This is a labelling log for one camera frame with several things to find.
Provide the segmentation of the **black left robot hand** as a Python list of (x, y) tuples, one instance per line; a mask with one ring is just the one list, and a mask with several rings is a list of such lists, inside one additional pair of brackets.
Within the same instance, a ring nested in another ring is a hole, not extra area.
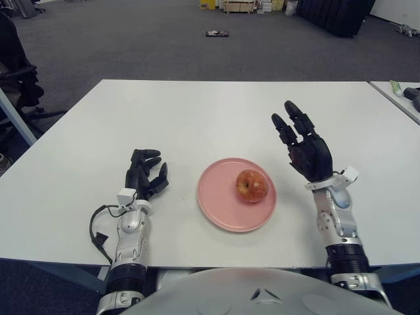
[(134, 149), (131, 165), (125, 176), (125, 187), (135, 189), (138, 200), (149, 201), (168, 185), (167, 163), (161, 165), (159, 174), (153, 180), (149, 179), (150, 171), (161, 162), (161, 152), (153, 149)]

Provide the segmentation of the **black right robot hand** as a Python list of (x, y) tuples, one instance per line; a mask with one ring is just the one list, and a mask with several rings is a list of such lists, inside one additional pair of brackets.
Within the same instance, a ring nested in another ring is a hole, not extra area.
[(284, 104), (293, 126), (278, 115), (272, 122), (280, 140), (287, 146), (290, 165), (309, 182), (318, 182), (333, 176), (333, 160), (325, 140), (316, 133), (310, 118), (292, 101)]

